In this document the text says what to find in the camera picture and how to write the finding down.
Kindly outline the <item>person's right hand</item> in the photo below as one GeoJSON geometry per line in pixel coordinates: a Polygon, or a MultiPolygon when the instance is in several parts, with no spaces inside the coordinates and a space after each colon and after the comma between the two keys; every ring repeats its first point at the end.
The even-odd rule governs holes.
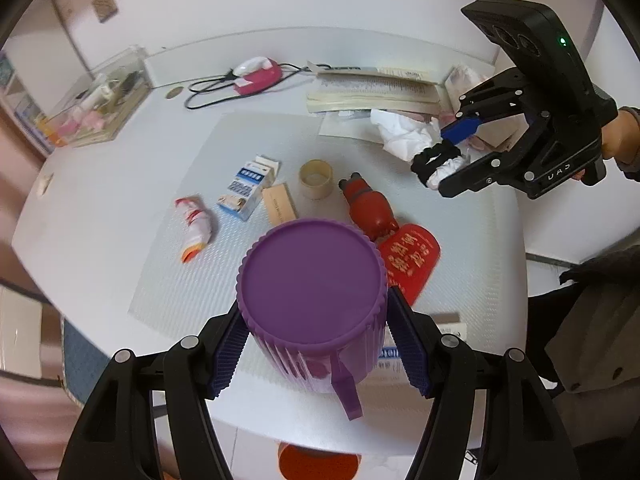
{"type": "Polygon", "coordinates": [[[624,106],[617,117],[602,128],[602,156],[614,159],[617,168],[631,181],[639,181],[639,110],[624,106]]]}

